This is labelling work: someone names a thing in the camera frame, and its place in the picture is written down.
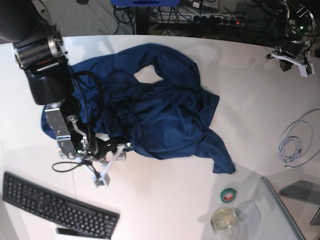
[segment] green tape roll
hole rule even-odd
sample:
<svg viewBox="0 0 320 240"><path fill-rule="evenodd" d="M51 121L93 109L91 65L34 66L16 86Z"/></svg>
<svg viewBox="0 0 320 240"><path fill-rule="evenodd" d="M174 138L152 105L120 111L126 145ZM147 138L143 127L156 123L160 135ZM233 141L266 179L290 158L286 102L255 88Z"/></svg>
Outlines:
<svg viewBox="0 0 320 240"><path fill-rule="evenodd" d="M227 188L223 190L220 194L220 199L225 204L231 203L233 200L235 200L237 195L237 191L233 188Z"/></svg>

